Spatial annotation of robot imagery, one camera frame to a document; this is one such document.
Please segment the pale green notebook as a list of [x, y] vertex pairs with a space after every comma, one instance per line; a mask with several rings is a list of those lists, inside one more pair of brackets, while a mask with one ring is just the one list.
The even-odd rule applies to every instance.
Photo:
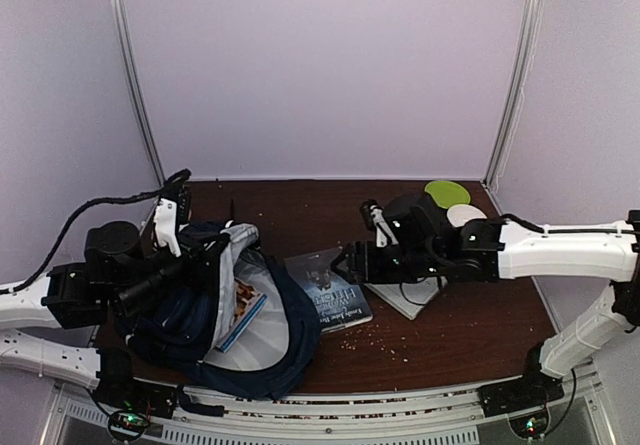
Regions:
[[404, 318], [413, 321], [447, 285], [442, 277], [425, 278], [419, 283], [365, 284]]

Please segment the dog picture book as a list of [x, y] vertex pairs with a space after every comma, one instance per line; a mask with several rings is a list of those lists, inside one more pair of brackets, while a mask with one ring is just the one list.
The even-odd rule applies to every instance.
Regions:
[[235, 288], [236, 308], [234, 319], [228, 333], [216, 345], [216, 349], [222, 353], [226, 353], [231, 349], [268, 300], [265, 293], [240, 279], [235, 280]]

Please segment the navy blue backpack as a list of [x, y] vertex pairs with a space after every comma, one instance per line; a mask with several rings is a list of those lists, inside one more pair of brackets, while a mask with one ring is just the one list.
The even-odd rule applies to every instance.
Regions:
[[[200, 237], [226, 235], [220, 254], [220, 297], [213, 303], [180, 286], [135, 320], [116, 319], [117, 332], [142, 360], [173, 369], [195, 385], [249, 400], [278, 400], [299, 386], [320, 339], [318, 314], [286, 270], [261, 249], [253, 224], [188, 224]], [[231, 349], [217, 343], [236, 308], [235, 280], [265, 293], [267, 302]]]

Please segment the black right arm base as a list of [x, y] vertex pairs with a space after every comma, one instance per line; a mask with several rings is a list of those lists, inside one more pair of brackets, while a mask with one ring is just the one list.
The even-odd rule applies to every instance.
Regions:
[[485, 417], [544, 406], [564, 397], [562, 379], [542, 372], [542, 345], [539, 342], [527, 352], [524, 372], [520, 378], [483, 385], [477, 389]]

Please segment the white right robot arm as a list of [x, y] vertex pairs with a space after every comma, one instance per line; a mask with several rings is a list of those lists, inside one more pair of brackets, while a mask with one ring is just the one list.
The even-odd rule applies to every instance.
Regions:
[[467, 205], [439, 206], [426, 193], [386, 206], [360, 207], [371, 241], [343, 247], [331, 269], [349, 283], [497, 282], [531, 276], [608, 280], [571, 325], [530, 350], [513, 384], [519, 405], [535, 405], [566, 376], [622, 332], [639, 326], [639, 213], [595, 225], [537, 225], [513, 214], [488, 218]]

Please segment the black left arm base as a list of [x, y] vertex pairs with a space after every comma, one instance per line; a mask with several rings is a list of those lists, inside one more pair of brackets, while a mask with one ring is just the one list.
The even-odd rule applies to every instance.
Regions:
[[176, 388], [136, 379], [129, 354], [117, 348], [98, 350], [98, 385], [92, 396], [101, 404], [142, 415], [170, 419], [177, 405]]

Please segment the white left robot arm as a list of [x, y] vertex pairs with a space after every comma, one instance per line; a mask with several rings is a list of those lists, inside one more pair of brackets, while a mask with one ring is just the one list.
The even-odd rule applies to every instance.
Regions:
[[[189, 279], [215, 294], [219, 273], [214, 254], [225, 249], [228, 238], [221, 235], [199, 241], [185, 234], [191, 217], [191, 193], [186, 184], [190, 176], [190, 170], [182, 169], [156, 190], [93, 198], [71, 213], [36, 271], [1, 288], [2, 365], [89, 390], [104, 388], [123, 409], [133, 409], [143, 401], [143, 386], [133, 378], [126, 351], [67, 348], [25, 331], [79, 329], [102, 325], [108, 317], [135, 320]], [[134, 224], [112, 221], [88, 230], [83, 261], [51, 264], [71, 226], [84, 212], [98, 205], [132, 205], [146, 200], [156, 202], [152, 253], [144, 252]]]

